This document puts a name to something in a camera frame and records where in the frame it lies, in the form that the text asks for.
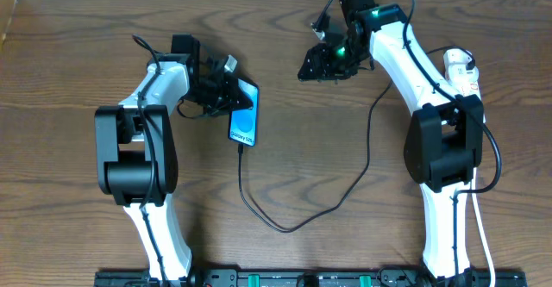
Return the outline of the blue Galaxy smartphone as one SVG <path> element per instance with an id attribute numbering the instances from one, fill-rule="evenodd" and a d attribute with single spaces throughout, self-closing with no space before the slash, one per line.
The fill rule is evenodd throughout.
<path id="1" fill-rule="evenodd" d="M 238 80 L 238 87 L 252 106 L 230 113 L 228 137 L 244 146 L 253 147 L 257 138 L 259 89 L 255 84 L 242 79 Z"/>

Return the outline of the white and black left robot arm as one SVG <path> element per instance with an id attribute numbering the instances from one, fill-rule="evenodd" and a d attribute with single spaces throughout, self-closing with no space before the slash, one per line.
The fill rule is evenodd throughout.
<path id="1" fill-rule="evenodd" d="M 161 52 L 135 34 L 151 56 L 146 75 L 132 94 L 94 115 L 97 180 L 131 218 L 149 267 L 143 271 L 101 270 L 96 286 L 204 286 L 194 265 L 173 204 L 179 162 L 170 122 L 184 102 L 199 105 L 204 117 L 250 110 L 254 99 L 241 88 L 232 55 L 201 59 L 201 43 L 190 34 L 172 37 Z"/>

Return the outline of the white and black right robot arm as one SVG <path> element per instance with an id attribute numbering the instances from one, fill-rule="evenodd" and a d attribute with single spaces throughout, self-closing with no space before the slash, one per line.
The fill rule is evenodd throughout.
<path id="1" fill-rule="evenodd" d="M 436 282 L 460 282 L 470 268 L 461 191 L 481 162 L 483 104 L 439 73 L 417 42 L 412 15 L 397 4 L 337 1 L 348 32 L 331 33 L 329 16 L 321 12 L 311 25 L 320 41 L 307 51 L 298 79 L 345 80 L 364 60 L 387 72 L 411 113 L 404 160 L 423 195 L 423 265 Z"/>

